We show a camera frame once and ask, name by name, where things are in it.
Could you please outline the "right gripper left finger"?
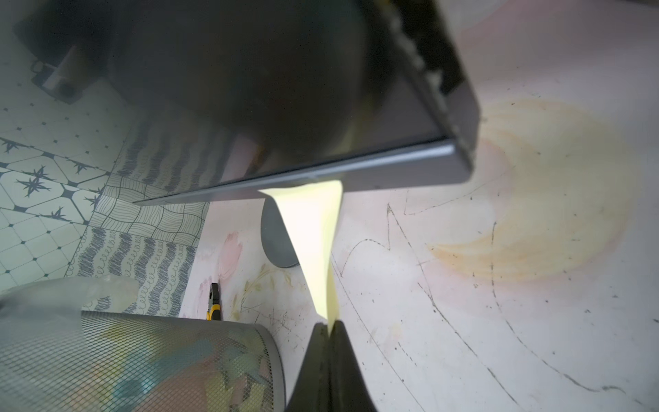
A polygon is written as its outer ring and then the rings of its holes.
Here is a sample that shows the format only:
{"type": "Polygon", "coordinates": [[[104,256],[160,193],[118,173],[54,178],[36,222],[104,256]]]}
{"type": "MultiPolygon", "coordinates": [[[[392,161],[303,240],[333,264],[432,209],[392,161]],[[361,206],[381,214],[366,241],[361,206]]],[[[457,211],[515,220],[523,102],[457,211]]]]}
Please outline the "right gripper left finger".
{"type": "Polygon", "coordinates": [[[330,339],[326,324],[315,324],[286,412],[330,410],[330,339]]]}

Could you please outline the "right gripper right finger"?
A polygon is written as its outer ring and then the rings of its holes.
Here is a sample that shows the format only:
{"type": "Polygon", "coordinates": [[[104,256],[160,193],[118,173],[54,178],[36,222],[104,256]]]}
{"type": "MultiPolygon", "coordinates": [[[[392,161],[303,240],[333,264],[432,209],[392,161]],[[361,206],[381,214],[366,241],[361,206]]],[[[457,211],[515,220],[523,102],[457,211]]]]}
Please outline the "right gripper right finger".
{"type": "Polygon", "coordinates": [[[377,409],[360,372],[348,331],[340,320],[333,324],[329,347],[329,410],[375,412],[377,409]]]}

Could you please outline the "yellow sticky note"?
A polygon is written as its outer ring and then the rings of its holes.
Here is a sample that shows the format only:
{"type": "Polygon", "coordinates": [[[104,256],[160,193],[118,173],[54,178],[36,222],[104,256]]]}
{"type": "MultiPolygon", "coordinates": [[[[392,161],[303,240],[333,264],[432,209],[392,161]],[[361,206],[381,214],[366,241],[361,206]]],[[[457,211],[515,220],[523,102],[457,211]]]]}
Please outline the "yellow sticky note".
{"type": "Polygon", "coordinates": [[[343,184],[331,180],[293,188],[265,189],[262,193],[275,201],[315,310],[327,321],[331,331],[340,314],[331,250],[343,199],[343,184]]]}

